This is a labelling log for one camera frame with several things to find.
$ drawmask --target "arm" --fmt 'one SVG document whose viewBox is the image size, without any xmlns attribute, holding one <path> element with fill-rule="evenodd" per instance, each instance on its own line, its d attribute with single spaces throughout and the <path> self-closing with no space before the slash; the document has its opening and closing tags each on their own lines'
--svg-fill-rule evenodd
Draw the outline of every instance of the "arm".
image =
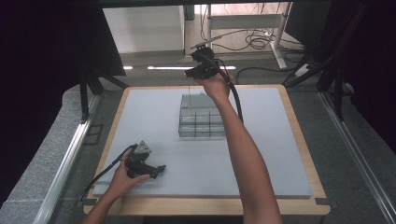
<svg viewBox="0 0 396 224">
<path fill-rule="evenodd" d="M 282 223 L 262 154 L 229 101 L 229 88 L 215 75 L 195 79 L 213 99 L 224 124 L 230 158 L 244 210 L 244 223 Z"/>
<path fill-rule="evenodd" d="M 121 198 L 123 195 L 125 195 L 135 184 L 149 179 L 149 175 L 140 175 L 135 178 L 130 178 L 127 175 L 124 161 L 130 151 L 131 150 L 128 150 L 124 153 L 120 161 L 120 166 L 117 168 L 113 179 L 111 180 L 110 186 L 90 211 L 90 213 L 84 218 L 82 221 L 83 224 L 104 223 L 108 211 L 118 198 Z"/>
</svg>

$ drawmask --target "wall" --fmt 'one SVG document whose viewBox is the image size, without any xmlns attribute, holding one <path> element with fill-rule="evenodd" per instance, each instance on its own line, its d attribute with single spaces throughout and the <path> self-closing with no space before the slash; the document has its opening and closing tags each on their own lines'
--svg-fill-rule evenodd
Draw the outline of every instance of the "wall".
<svg viewBox="0 0 396 224">
<path fill-rule="evenodd" d="M 184 49 L 183 7 L 104 9 L 119 53 Z"/>
</svg>

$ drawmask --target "transparent container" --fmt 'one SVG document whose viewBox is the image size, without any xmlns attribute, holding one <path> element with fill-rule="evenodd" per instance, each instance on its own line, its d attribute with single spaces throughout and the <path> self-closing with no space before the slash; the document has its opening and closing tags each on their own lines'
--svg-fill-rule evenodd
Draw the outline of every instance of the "transparent container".
<svg viewBox="0 0 396 224">
<path fill-rule="evenodd" d="M 225 136 L 215 103 L 204 93 L 183 94 L 178 125 L 180 137 Z"/>
</svg>

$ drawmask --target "forearm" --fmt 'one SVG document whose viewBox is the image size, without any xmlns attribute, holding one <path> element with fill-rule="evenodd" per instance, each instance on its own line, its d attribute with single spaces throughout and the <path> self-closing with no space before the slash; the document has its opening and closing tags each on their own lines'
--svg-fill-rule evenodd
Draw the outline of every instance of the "forearm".
<svg viewBox="0 0 396 224">
<path fill-rule="evenodd" d="M 238 118 L 228 99 L 215 100 L 223 119 L 233 171 L 244 206 L 245 218 L 256 212 L 269 217 L 271 223 L 281 223 L 270 177 L 256 144 Z"/>
<path fill-rule="evenodd" d="M 90 211 L 90 213 L 85 216 L 82 224 L 104 223 L 106 215 L 115 201 L 116 199 L 104 194 Z"/>
</svg>

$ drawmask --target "white board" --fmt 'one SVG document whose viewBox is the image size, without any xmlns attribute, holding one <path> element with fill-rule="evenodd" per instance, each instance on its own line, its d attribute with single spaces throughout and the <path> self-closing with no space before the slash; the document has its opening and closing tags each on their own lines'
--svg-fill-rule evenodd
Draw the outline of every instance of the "white board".
<svg viewBox="0 0 396 224">
<path fill-rule="evenodd" d="M 191 89 L 200 93 L 203 89 Z M 267 164 L 277 198 L 312 195 L 289 120 L 277 88 L 238 88 L 245 126 Z M 166 165 L 157 179 L 129 194 L 147 196 L 239 197 L 226 139 L 186 139 L 178 135 L 181 96 L 186 89 L 131 90 L 104 168 L 129 145 L 144 140 L 151 166 Z M 93 194 L 103 194 L 115 167 L 102 176 Z"/>
</svg>

